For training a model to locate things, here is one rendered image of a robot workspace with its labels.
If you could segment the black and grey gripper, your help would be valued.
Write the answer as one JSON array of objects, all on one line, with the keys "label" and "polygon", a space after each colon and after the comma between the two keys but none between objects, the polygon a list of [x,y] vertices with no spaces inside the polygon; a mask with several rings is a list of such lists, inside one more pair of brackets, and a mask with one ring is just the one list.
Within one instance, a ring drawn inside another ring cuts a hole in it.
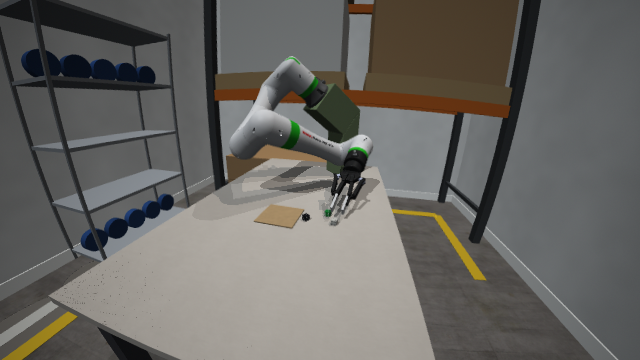
[{"label": "black and grey gripper", "polygon": [[[342,192],[342,190],[343,190],[343,188],[344,188],[344,186],[346,184],[349,184],[349,188],[348,188],[348,193],[347,193],[346,198],[344,200],[343,206],[341,208],[341,214],[344,214],[344,212],[346,210],[346,207],[349,204],[349,201],[351,199],[353,199],[353,200],[356,199],[356,197],[359,194],[362,186],[365,184],[365,178],[361,178],[361,172],[362,172],[362,166],[360,165],[360,163],[358,163],[356,161],[348,161],[348,162],[345,163],[343,171],[340,174],[334,173],[334,180],[333,180],[333,184],[332,184],[332,188],[331,188],[331,194],[332,194],[332,196],[334,196],[333,199],[332,199],[332,204],[330,206],[331,212],[334,211],[334,208],[335,208],[336,203],[338,201],[339,195]],[[339,177],[341,177],[342,181],[340,182],[338,188],[336,189]],[[357,181],[359,181],[359,183],[357,184],[357,186],[356,186],[356,188],[355,188],[355,190],[354,190],[354,192],[352,194],[354,183],[356,183]]]}]

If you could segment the tan square mat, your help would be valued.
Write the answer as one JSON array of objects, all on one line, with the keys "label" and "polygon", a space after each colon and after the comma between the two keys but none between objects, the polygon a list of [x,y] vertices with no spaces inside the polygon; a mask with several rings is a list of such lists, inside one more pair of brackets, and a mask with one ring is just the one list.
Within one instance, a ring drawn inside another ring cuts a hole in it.
[{"label": "tan square mat", "polygon": [[270,204],[254,222],[292,229],[304,209]]}]

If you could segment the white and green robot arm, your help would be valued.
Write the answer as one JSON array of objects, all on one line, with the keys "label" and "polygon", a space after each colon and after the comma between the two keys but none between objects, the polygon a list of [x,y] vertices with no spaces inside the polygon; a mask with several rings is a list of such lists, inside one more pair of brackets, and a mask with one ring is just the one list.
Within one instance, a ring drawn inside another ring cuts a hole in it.
[{"label": "white and green robot arm", "polygon": [[231,153],[246,160],[255,156],[265,145],[271,145],[314,155],[337,166],[356,161],[362,165],[363,172],[373,150],[373,142],[368,136],[357,135],[338,144],[273,112],[291,91],[302,97],[309,108],[314,107],[328,91],[325,83],[324,79],[315,77],[295,57],[285,59],[262,84],[249,114],[230,138]]}]

